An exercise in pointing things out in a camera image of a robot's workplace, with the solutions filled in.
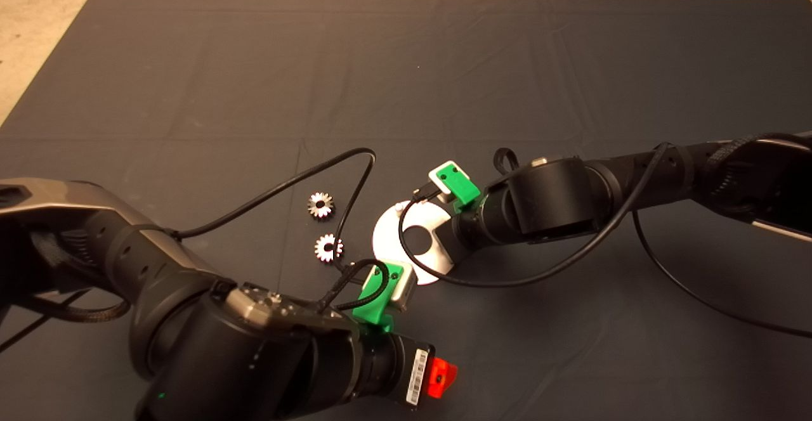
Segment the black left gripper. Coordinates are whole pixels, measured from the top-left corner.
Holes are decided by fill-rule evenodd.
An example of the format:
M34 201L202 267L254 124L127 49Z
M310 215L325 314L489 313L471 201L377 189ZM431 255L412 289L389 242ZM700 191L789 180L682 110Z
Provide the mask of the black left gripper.
M363 335L358 396L386 398L408 409L421 407L426 395L441 399L458 366L435 355L435 346L405 335Z

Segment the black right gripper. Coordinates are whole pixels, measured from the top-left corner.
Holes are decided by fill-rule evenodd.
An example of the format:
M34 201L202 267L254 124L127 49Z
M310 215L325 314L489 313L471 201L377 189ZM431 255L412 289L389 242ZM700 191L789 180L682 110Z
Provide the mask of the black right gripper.
M487 233L481 213L476 209L450 217L436 228L436 238L454 265L481 249L495 247L495 240Z

